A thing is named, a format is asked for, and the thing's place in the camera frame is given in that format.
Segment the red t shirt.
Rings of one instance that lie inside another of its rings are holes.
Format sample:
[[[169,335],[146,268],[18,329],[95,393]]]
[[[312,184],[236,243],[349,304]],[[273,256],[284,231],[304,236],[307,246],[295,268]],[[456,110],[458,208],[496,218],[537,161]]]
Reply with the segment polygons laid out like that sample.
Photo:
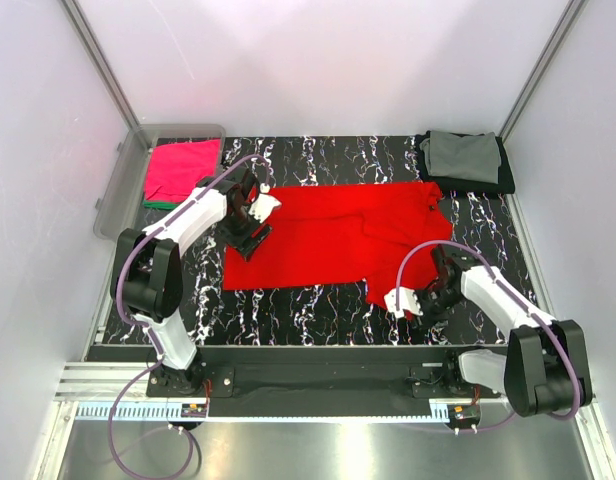
[[[453,225],[434,183],[279,187],[270,235],[244,260],[227,248],[226,291],[365,282],[366,300],[385,307],[395,287],[426,287],[436,277],[431,240]]]

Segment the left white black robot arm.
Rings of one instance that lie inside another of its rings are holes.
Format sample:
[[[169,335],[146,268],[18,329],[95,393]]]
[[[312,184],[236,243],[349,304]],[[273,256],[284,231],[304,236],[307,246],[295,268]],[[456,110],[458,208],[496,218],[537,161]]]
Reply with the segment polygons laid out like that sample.
[[[149,336],[156,351],[150,379],[157,386],[191,396],[209,383],[180,312],[184,254],[214,228],[229,247],[250,260],[270,235],[267,220],[280,206],[250,168],[236,166],[204,178],[158,222],[120,233],[110,295],[121,320]]]

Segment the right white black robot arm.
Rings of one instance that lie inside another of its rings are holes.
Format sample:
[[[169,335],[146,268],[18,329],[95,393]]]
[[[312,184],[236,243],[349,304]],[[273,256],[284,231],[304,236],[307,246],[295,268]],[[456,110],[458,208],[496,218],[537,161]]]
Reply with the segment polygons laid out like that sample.
[[[413,293],[413,312],[441,315],[462,301],[477,306],[506,339],[503,354],[474,348],[448,356],[442,384],[454,396],[476,386],[505,395],[520,417],[569,420],[593,397],[584,331],[557,320],[519,293],[477,252],[453,242],[429,243],[436,275]]]

